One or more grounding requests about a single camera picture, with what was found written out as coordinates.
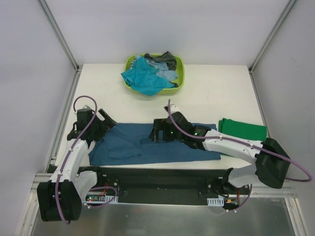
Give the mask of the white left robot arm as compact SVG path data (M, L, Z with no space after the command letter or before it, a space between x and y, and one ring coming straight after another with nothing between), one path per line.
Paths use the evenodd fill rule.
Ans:
M47 182L39 183L37 196L41 219L44 222L78 220L90 190L99 191L104 179L99 167L79 171L83 157L92 142L99 141L117 123L103 110L96 113L88 106L77 111L77 121L67 135L61 164Z

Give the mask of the dark blue t shirt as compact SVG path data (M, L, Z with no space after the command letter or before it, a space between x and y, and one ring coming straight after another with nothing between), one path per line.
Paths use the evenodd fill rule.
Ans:
M192 149L177 140L155 143L149 138L152 123L119 123L89 153L91 166L139 165L221 160L215 151Z

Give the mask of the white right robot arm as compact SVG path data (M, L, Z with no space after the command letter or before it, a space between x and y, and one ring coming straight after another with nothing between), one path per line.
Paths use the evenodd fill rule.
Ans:
M290 166L288 161L281 158L289 156L272 138L265 141L236 138L205 125L192 124L180 112L172 113L171 117L155 119L149 138L155 143L177 140L192 149L215 151L246 161L247 166L229 168L224 174L221 187L227 194L259 182L281 189Z

